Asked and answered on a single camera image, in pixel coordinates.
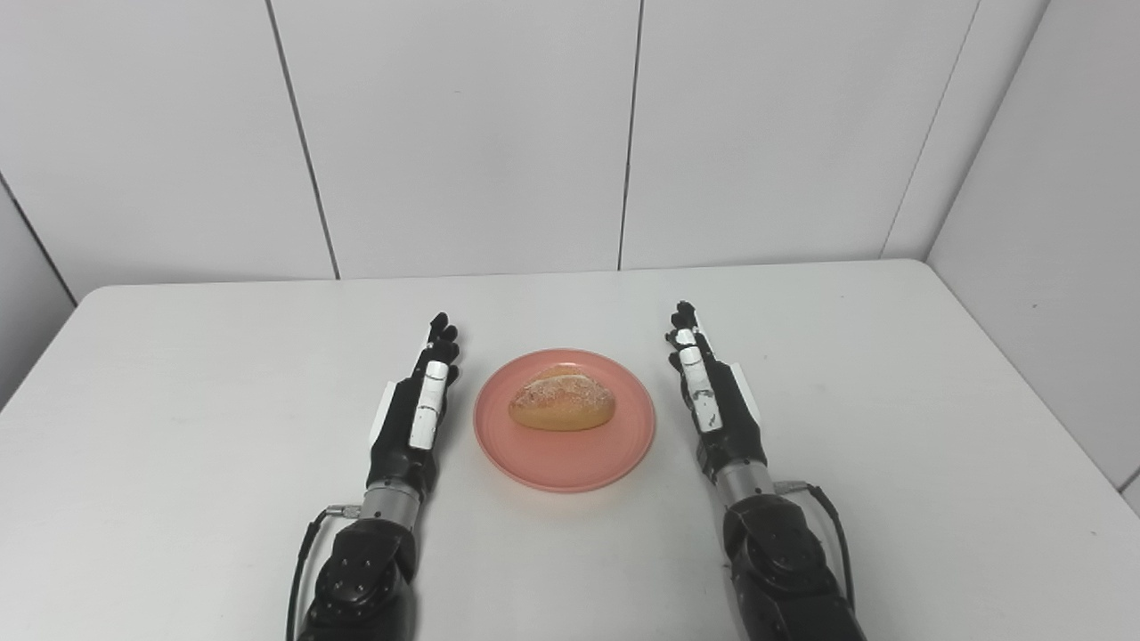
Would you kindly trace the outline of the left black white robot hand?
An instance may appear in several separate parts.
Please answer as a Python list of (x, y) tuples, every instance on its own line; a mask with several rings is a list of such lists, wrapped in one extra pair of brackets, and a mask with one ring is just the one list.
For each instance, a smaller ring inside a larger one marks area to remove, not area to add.
[(435, 437), (443, 425), (447, 393), (459, 378), (459, 328), (438, 313), (412, 374), (384, 393), (378, 433), (370, 444), (366, 486), (402, 482), (424, 500), (435, 489)]

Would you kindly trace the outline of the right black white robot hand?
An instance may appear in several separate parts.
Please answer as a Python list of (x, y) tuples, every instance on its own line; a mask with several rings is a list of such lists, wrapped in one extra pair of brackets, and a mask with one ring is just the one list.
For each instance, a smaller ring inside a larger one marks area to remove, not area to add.
[(679, 373), (679, 392), (697, 429), (697, 464), (717, 490), (769, 488), (762, 428), (746, 379), (712, 352), (697, 308), (681, 300), (671, 313), (669, 364)]

